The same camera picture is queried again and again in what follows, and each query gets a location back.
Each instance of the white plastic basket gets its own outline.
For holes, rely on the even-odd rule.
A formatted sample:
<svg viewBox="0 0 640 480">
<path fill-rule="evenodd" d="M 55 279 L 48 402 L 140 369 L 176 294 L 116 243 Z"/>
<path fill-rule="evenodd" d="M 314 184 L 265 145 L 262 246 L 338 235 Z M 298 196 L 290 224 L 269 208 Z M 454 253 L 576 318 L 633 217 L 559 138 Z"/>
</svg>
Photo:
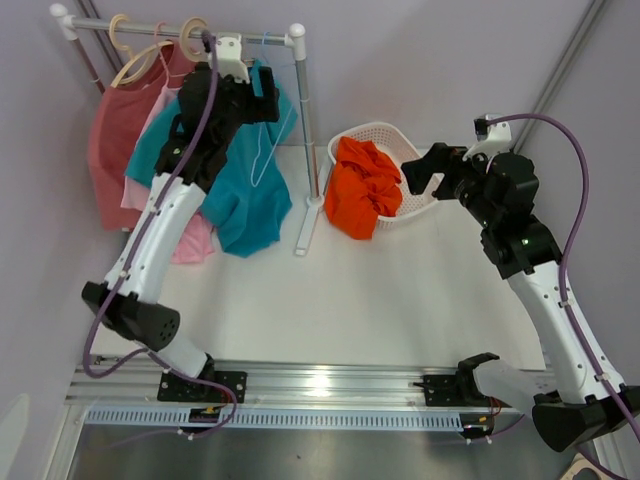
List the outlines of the white plastic basket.
<svg viewBox="0 0 640 480">
<path fill-rule="evenodd" d="M 331 158 L 334 165 L 336 164 L 338 143 L 340 143 L 342 137 L 350 137 L 360 142 L 373 141 L 381 152 L 389 155 L 389 158 L 396 164 L 402 176 L 402 183 L 399 185 L 402 192 L 402 204 L 395 217 L 383 217 L 380 215 L 376 224 L 377 228 L 387 229 L 413 219 L 436 202 L 436 199 L 431 196 L 431 192 L 438 187 L 440 183 L 439 176 L 434 176 L 431 179 L 422 195 L 411 195 L 407 180 L 404 178 L 400 166 L 405 162 L 417 160 L 422 155 L 418 153 L 407 137 L 396 127 L 388 123 L 372 122 L 336 135 L 331 139 L 328 146 L 329 158 Z"/>
</svg>

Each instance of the clothes hanger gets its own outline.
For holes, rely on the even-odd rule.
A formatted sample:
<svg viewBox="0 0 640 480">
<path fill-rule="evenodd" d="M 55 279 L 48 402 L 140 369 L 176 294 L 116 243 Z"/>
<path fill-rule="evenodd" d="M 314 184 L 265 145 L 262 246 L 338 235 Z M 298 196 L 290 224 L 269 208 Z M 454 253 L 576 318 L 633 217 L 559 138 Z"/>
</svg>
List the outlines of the clothes hanger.
<svg viewBox="0 0 640 480">
<path fill-rule="evenodd" d="M 116 77 L 111 82 L 111 86 L 115 88 L 115 87 L 119 87 L 122 85 L 127 85 L 129 83 L 135 82 L 136 80 L 139 80 L 149 70 L 149 67 L 145 68 L 145 66 L 147 65 L 147 63 L 149 63 L 149 60 L 153 58 L 151 53 L 156 52 L 157 49 L 168 47 L 169 45 L 173 45 L 173 42 L 170 42 L 170 41 L 160 42 L 158 44 L 151 45 L 145 48 L 144 50 L 142 50 L 140 53 L 135 55 L 131 60 L 129 60 L 124 67 L 122 67 L 122 70 L 120 70 L 118 75 L 116 75 Z M 133 67 L 136 63 L 138 63 L 138 61 L 140 61 L 143 57 L 146 57 L 146 60 L 143 66 L 136 73 L 125 78 L 125 75 L 131 69 L 131 67 Z"/>
<path fill-rule="evenodd" d="M 156 44 L 156 47 L 158 47 L 158 45 L 161 44 L 160 40 L 158 40 L 158 33 L 160 30 L 160 27 L 166 24 L 167 24 L 166 22 L 160 22 L 153 29 L 153 43 Z M 162 55 L 162 52 L 160 51 L 160 47 L 158 47 L 158 58 L 160 58 L 160 63 L 162 63 L 162 68 L 164 69 L 164 73 L 167 76 L 167 80 L 164 83 L 165 88 L 169 88 L 169 80 L 171 80 L 172 78 L 186 77 L 187 75 L 189 75 L 188 73 L 172 75 L 171 71 L 169 70 L 169 66 L 167 65 L 167 61 L 164 59 L 164 55 Z"/>
<path fill-rule="evenodd" d="M 196 28 L 206 29 L 207 22 L 200 17 L 191 17 L 189 20 L 184 22 L 182 28 L 180 29 L 180 50 L 185 57 L 187 57 L 192 62 L 204 62 L 207 60 L 206 54 L 204 52 L 194 50 L 189 46 L 189 35 Z"/>
<path fill-rule="evenodd" d="M 109 23 L 109 40 L 111 40 L 111 43 L 116 49 L 123 51 L 127 54 L 127 56 L 129 57 L 129 61 L 120 70 L 120 72 L 118 72 L 118 75 L 116 75 L 116 78 L 114 78 L 113 81 L 111 82 L 112 87 L 127 85 L 129 83 L 135 82 L 136 80 L 139 80 L 149 70 L 149 68 L 151 68 L 151 65 L 153 64 L 154 57 L 153 55 L 151 55 L 151 53 L 155 52 L 156 49 L 159 49 L 160 47 L 172 45 L 171 42 L 163 42 L 160 45 L 152 45 L 150 47 L 145 48 L 139 53 L 135 53 L 129 45 L 125 45 L 119 42 L 118 39 L 116 38 L 116 34 L 115 34 L 116 28 L 118 27 L 118 23 L 122 21 L 130 22 L 131 19 L 123 13 L 119 13 L 115 15 L 111 19 L 111 22 Z M 131 70 L 131 67 L 136 63 L 138 63 L 143 58 L 144 58 L 144 63 L 142 64 L 142 66 L 135 73 L 125 78 L 125 75 L 129 70 Z"/>
</svg>

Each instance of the teal shirt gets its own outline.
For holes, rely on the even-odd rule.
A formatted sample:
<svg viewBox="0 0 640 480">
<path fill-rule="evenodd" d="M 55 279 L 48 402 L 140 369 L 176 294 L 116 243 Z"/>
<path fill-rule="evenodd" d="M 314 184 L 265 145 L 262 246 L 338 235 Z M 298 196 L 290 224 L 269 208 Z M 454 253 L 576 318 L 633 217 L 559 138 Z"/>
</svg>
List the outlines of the teal shirt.
<svg viewBox="0 0 640 480">
<path fill-rule="evenodd" d="M 250 70 L 256 95 L 262 95 L 259 66 L 260 63 L 256 61 Z M 238 129 L 227 149 L 227 164 L 200 207 L 204 217 L 217 228 L 222 249 L 240 257 L 248 257 L 280 240 L 280 226 L 291 209 L 289 190 L 276 165 L 275 154 L 258 186 L 251 186 L 251 167 L 258 153 L 258 140 L 261 148 L 254 182 L 262 172 L 280 132 L 279 141 L 282 142 L 289 136 L 298 118 L 293 109 L 287 119 L 292 104 L 277 82 L 276 86 L 280 90 L 280 120 L 242 125 Z M 160 150 L 169 138 L 173 118 L 179 113 L 180 105 L 176 99 L 151 122 L 129 160 L 125 172 L 127 177 L 151 188 Z"/>
</svg>

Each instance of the orange cloth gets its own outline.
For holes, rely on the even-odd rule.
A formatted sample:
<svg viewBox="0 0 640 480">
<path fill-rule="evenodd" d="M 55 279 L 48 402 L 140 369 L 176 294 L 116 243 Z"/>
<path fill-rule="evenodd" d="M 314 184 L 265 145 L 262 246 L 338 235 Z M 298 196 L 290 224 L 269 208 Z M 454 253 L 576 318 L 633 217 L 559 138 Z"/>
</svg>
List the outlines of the orange cloth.
<svg viewBox="0 0 640 480">
<path fill-rule="evenodd" d="M 397 167 L 373 142 L 342 137 L 325 200 L 329 221 L 356 240 L 371 239 L 378 215 L 398 211 L 400 181 Z"/>
</svg>

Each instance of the clothes rack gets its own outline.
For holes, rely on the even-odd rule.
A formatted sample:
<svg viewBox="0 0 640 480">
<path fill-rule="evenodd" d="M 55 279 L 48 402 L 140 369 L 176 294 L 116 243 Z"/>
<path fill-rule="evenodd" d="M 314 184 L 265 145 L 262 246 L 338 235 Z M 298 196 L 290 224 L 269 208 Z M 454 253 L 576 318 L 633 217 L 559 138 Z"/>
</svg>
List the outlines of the clothes rack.
<svg viewBox="0 0 640 480">
<path fill-rule="evenodd" d="M 100 79 L 91 58 L 87 54 L 77 30 L 108 31 L 108 21 L 97 18 L 82 18 L 69 14 L 64 5 L 55 3 L 49 8 L 51 15 L 57 20 L 65 38 L 74 46 L 82 62 L 86 66 L 90 80 L 96 85 L 101 93 L 105 87 Z M 156 26 L 146 23 L 119 22 L 115 31 L 122 33 L 134 33 L 140 35 L 153 35 Z M 180 28 L 164 25 L 157 29 L 158 35 L 164 37 L 179 37 Z M 321 190 L 318 173 L 318 162 L 315 152 L 314 129 L 311 115 L 311 102 L 309 94 L 309 82 L 307 79 L 307 51 L 305 46 L 305 28 L 299 23 L 294 23 L 289 27 L 288 33 L 284 34 L 254 34 L 254 33 L 229 33 L 225 35 L 242 35 L 242 39 L 250 44 L 266 44 L 282 46 L 291 49 L 296 67 L 296 80 L 298 84 L 298 94 L 300 98 L 300 118 L 302 120 L 302 131 L 304 136 L 304 148 L 307 160 L 307 170 L 309 175 L 309 196 L 307 197 L 307 214 L 305 216 L 300 236 L 296 245 L 295 253 L 304 256 L 309 250 L 313 231 L 322 206 L 324 204 L 323 190 Z M 190 38 L 201 38 L 200 29 L 190 32 Z"/>
</svg>

